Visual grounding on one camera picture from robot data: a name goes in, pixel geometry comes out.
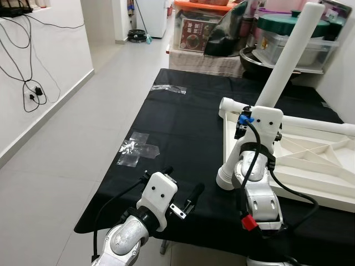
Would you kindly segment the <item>cross-shaped clear tape piece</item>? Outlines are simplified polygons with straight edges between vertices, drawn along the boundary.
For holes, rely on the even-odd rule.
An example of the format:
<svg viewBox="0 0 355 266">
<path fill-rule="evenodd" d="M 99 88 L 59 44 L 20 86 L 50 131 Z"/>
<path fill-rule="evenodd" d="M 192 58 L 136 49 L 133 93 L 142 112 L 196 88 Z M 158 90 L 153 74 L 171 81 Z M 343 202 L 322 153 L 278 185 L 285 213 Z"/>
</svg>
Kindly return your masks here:
<svg viewBox="0 0 355 266">
<path fill-rule="evenodd" d="M 160 154 L 157 145 L 147 144 L 149 134 L 132 132 L 131 136 L 124 140 L 119 147 L 116 164 L 120 166 L 135 167 L 140 158 L 155 159 Z"/>
</svg>

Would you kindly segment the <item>black tablecloth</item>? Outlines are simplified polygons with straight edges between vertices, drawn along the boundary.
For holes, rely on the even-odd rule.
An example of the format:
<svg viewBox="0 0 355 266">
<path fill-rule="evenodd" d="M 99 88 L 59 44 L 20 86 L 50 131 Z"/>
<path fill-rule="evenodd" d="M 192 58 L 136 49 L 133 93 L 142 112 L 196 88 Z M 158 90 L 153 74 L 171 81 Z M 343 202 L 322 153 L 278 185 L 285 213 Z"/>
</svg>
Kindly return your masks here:
<svg viewBox="0 0 355 266">
<path fill-rule="evenodd" d="M 178 248 L 197 246 L 224 255 L 264 256 L 268 246 L 260 246 L 249 232 L 241 229 L 233 192 L 225 192 L 215 184 L 218 168 L 222 165 L 222 119 L 218 105 L 223 97 L 253 104 L 264 83 L 241 78 L 226 78 L 210 74 L 188 73 L 175 69 L 160 69 L 155 85 L 177 85 L 186 94 L 166 90 L 150 91 L 135 117 L 126 137 L 134 132 L 149 134 L 147 144 L 156 145 L 155 159 L 140 159 L 137 167 L 117 165 L 115 155 L 97 192 L 73 228 L 74 233 L 89 237 L 86 244 L 91 253 L 91 233 L 94 229 L 114 226 L 122 213 L 135 206 L 142 186 L 114 200 L 102 211 L 98 226 L 96 215 L 110 198 L 135 184 L 144 170 L 155 172 L 166 166 L 175 169 L 180 205 L 197 184 L 205 184 L 197 209 L 185 221 L 175 221 L 157 238 L 178 242 Z M 310 87 L 287 86 L 276 108 L 286 116 L 306 117 L 318 121 L 343 121 L 325 106 L 325 100 Z M 355 266 L 355 214 L 321 206 L 297 230 L 289 235 L 290 256 L 299 263 L 311 266 Z"/>
</svg>

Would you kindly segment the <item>white plastic table top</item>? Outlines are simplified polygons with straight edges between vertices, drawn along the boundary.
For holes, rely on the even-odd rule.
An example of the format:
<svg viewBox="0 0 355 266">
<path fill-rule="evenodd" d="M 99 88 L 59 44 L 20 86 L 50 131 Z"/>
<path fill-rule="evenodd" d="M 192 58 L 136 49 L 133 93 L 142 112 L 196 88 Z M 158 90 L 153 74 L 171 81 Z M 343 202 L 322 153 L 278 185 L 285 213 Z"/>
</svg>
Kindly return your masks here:
<svg viewBox="0 0 355 266">
<path fill-rule="evenodd" d="M 224 162 L 236 140 L 238 114 L 224 121 Z M 321 205 L 355 212 L 355 141 L 352 136 L 281 125 L 282 140 L 274 142 L 274 174 L 282 184 Z"/>
</svg>

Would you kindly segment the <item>black wok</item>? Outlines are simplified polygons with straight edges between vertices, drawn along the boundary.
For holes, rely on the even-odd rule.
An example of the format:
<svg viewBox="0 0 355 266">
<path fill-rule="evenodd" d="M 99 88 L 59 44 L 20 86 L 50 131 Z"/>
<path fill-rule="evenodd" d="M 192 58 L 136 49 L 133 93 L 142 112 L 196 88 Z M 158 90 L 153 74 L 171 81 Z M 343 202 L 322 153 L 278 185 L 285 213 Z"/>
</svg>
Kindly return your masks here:
<svg viewBox="0 0 355 266">
<path fill-rule="evenodd" d="M 261 63 L 253 54 L 254 49 L 254 47 L 245 47 L 239 51 L 239 60 L 244 70 L 242 76 L 245 79 L 266 82 L 272 74 L 273 68 Z"/>
</svg>

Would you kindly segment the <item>beige patterned bench cloth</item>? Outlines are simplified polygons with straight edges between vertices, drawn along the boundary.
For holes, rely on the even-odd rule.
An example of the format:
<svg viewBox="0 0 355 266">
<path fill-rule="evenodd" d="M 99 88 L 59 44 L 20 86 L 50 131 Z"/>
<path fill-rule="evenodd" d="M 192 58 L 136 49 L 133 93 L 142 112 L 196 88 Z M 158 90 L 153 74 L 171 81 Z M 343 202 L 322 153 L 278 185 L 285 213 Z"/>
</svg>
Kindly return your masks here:
<svg viewBox="0 0 355 266">
<path fill-rule="evenodd" d="M 241 78 L 244 72 L 239 57 L 211 57 L 203 53 L 183 50 L 168 50 L 167 54 L 170 69 L 229 78 Z"/>
</svg>

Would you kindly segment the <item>clear tape strip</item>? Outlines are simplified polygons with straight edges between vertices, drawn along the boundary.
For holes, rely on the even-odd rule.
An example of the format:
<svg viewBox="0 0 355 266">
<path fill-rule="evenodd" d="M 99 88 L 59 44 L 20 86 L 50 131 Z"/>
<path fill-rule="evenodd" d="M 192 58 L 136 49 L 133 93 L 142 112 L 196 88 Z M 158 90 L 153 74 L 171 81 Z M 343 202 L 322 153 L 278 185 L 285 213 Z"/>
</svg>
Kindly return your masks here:
<svg viewBox="0 0 355 266">
<path fill-rule="evenodd" d="M 187 88 L 183 87 L 183 86 L 158 84 L 158 85 L 153 85 L 152 87 L 150 87 L 150 91 L 157 91 L 157 90 L 165 90 L 165 91 L 175 92 L 178 94 L 186 94 L 187 93 Z"/>
</svg>

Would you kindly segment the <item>clear plastic storage box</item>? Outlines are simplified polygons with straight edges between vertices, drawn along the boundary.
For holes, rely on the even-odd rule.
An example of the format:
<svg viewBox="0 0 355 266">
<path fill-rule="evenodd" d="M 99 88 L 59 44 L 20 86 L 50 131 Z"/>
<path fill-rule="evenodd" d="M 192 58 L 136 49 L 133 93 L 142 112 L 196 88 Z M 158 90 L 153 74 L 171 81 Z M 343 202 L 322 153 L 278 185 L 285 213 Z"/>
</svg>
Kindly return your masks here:
<svg viewBox="0 0 355 266">
<path fill-rule="evenodd" d="M 286 35 L 263 32 L 252 53 L 261 63 L 273 68 L 282 55 L 288 39 L 289 37 Z M 323 65 L 337 46 L 339 46 L 337 41 L 323 40 L 322 37 L 310 39 L 295 66 L 295 70 L 300 73 L 322 74 Z"/>
</svg>

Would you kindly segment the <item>black bag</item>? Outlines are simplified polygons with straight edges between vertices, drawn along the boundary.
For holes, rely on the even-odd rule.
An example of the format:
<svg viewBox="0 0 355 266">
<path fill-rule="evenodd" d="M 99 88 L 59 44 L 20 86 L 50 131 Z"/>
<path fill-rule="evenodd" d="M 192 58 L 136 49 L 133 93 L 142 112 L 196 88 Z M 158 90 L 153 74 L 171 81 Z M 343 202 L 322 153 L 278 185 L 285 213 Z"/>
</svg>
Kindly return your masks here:
<svg viewBox="0 0 355 266">
<path fill-rule="evenodd" d="M 228 11 L 211 31 L 206 43 L 204 55 L 211 57 L 235 57 L 243 48 L 248 35 L 250 0 L 243 0 Z"/>
</svg>

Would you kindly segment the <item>storage box with orange lid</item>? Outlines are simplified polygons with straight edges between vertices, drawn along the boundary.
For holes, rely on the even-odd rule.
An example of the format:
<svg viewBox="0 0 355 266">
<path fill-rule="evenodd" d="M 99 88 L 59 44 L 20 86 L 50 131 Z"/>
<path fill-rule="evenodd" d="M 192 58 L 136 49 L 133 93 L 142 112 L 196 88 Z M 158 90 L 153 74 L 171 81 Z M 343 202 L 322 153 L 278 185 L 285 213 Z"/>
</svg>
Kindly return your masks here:
<svg viewBox="0 0 355 266">
<path fill-rule="evenodd" d="M 173 50 L 202 53 L 223 16 L 235 6 L 229 0 L 174 0 Z"/>
</svg>

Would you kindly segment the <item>green pot lid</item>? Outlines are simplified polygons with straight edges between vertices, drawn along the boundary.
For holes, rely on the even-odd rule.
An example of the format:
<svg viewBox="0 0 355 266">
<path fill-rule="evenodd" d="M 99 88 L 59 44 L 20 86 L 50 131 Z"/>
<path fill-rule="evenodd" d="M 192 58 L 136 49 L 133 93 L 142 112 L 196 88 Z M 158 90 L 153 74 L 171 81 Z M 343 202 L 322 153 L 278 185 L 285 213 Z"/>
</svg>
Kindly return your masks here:
<svg viewBox="0 0 355 266">
<path fill-rule="evenodd" d="M 290 14 L 265 14 L 258 18 L 256 27 L 277 35 L 290 36 L 299 17 L 300 11 L 292 11 Z M 311 37 L 324 37 L 330 24 L 328 21 L 318 20 Z"/>
</svg>

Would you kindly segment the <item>mop with teal head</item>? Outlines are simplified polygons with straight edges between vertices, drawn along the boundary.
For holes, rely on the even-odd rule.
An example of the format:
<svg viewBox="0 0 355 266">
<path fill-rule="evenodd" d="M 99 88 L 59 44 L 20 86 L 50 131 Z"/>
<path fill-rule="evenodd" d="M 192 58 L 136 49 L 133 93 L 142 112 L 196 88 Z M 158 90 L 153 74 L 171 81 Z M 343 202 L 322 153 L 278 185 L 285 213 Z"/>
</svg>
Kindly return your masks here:
<svg viewBox="0 0 355 266">
<path fill-rule="evenodd" d="M 132 0 L 133 2 L 133 7 L 134 7 L 134 13 L 136 17 L 136 30 L 142 30 L 144 32 L 144 42 L 147 44 L 152 43 L 152 36 L 149 33 L 149 29 L 147 28 L 147 25 L 145 25 L 145 16 L 142 15 L 142 12 L 140 10 L 140 3 L 139 0 Z"/>
</svg>

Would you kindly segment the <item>dark metal tray with label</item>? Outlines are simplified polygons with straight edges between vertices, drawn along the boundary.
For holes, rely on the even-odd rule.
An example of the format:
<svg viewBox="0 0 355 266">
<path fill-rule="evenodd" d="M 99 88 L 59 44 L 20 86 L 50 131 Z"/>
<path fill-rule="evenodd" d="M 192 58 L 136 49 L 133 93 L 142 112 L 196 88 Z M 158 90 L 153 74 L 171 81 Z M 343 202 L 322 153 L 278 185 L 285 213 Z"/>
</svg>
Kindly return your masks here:
<svg viewBox="0 0 355 266">
<path fill-rule="evenodd" d="M 346 26 L 353 7 L 338 0 L 318 0 L 318 3 L 325 6 L 322 20 L 329 23 L 323 40 L 336 41 Z"/>
</svg>

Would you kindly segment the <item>black round floor object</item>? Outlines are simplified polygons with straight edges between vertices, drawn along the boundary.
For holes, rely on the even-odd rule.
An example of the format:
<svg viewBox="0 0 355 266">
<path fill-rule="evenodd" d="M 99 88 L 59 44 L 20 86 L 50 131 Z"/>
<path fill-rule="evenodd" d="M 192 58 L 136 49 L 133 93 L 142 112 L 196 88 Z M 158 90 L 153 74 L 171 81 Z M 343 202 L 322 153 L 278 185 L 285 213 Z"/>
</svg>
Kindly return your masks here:
<svg viewBox="0 0 355 266">
<path fill-rule="evenodd" d="M 127 32 L 127 40 L 134 43 L 147 42 L 149 35 L 142 29 L 131 29 Z"/>
</svg>

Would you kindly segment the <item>white cabinet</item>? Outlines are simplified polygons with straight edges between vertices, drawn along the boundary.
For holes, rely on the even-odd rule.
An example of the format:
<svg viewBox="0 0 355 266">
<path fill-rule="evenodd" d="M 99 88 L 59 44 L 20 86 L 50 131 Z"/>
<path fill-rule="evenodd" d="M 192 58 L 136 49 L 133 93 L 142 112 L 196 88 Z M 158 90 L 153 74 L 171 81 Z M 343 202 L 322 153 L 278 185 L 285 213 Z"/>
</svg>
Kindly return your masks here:
<svg viewBox="0 0 355 266">
<path fill-rule="evenodd" d="M 168 8 L 173 0 L 133 0 L 136 28 L 145 30 L 152 38 L 165 35 L 168 22 Z"/>
</svg>

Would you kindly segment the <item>black power adapter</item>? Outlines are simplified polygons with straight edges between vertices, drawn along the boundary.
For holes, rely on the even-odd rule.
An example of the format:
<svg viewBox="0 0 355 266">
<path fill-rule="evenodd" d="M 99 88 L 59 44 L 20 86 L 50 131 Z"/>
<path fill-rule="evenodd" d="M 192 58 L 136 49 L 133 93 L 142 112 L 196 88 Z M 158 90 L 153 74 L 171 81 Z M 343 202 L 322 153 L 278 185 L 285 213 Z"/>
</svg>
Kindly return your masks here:
<svg viewBox="0 0 355 266">
<path fill-rule="evenodd" d="M 34 89 L 31 89 L 30 94 L 29 98 L 36 104 L 43 105 L 47 103 L 47 97 L 40 86 L 36 86 Z"/>
</svg>

